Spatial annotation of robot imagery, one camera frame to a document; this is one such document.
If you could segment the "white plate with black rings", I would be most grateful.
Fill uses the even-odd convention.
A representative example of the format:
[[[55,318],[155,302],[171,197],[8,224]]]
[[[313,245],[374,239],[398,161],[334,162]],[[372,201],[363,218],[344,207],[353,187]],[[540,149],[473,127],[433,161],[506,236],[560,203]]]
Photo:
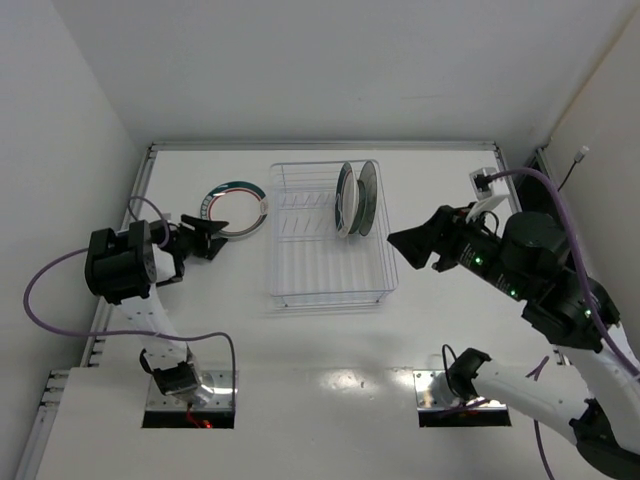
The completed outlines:
[[[374,161],[368,160],[364,164],[360,173],[359,181],[364,187],[364,193],[361,197],[365,201],[359,233],[362,236],[367,236],[373,227],[377,210],[378,177]]]

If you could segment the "blue patterned small plate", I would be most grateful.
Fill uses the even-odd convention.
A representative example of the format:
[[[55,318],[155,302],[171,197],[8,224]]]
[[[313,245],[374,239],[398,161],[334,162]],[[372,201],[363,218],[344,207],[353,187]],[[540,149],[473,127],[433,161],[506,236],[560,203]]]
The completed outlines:
[[[351,234],[359,233],[365,236],[368,233],[369,221],[368,221],[368,200],[366,186],[362,180],[357,181],[358,187],[358,202],[356,215],[350,230]]]

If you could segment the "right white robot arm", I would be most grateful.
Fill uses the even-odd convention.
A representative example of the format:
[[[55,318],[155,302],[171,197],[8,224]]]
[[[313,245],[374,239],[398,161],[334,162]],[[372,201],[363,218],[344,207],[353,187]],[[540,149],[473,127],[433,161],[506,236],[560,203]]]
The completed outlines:
[[[571,361],[592,394],[573,401],[544,391],[467,348],[434,380],[434,399],[442,405],[498,400],[563,436],[600,473],[638,478],[637,377],[624,372],[604,339],[620,314],[601,284],[568,267],[569,240],[551,216],[518,212],[497,235],[469,207],[443,205],[424,224],[387,240],[414,269],[436,254],[433,270],[463,267],[523,303],[523,319]]]

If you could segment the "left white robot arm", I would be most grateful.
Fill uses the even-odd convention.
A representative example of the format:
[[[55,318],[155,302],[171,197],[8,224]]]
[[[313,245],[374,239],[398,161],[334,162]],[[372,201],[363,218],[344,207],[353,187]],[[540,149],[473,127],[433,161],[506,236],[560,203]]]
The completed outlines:
[[[220,235],[227,225],[183,215],[178,224],[137,220],[125,230],[107,228],[90,237],[89,290],[117,307],[141,337],[139,363],[160,393],[189,406],[206,405],[213,383],[201,372],[189,342],[178,338],[158,289],[183,280],[188,258],[213,260],[227,243]]]

